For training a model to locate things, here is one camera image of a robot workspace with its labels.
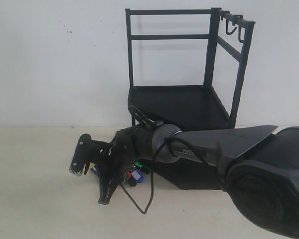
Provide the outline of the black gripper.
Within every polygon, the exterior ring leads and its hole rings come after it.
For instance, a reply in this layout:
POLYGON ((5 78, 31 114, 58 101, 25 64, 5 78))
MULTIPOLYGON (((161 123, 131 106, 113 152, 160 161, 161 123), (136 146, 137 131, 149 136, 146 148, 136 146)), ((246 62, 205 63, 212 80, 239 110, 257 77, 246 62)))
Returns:
POLYGON ((90 164, 97 164, 99 176, 98 204, 108 205, 119 179, 136 161, 135 139, 137 128, 128 127, 116 131, 111 142, 93 140, 90 134, 82 134, 77 142, 69 172, 75 176, 86 175, 90 164))

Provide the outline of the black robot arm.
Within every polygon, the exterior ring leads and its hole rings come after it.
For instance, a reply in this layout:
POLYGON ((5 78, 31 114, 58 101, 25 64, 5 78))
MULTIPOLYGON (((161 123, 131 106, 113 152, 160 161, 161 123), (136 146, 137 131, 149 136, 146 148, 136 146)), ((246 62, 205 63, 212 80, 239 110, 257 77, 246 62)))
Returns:
POLYGON ((109 141, 82 134, 69 166, 75 176, 98 167, 99 203, 110 202, 124 174, 141 160, 187 159, 216 170, 221 189, 256 226, 299 239, 299 126, 182 131, 160 121, 121 129, 109 141))

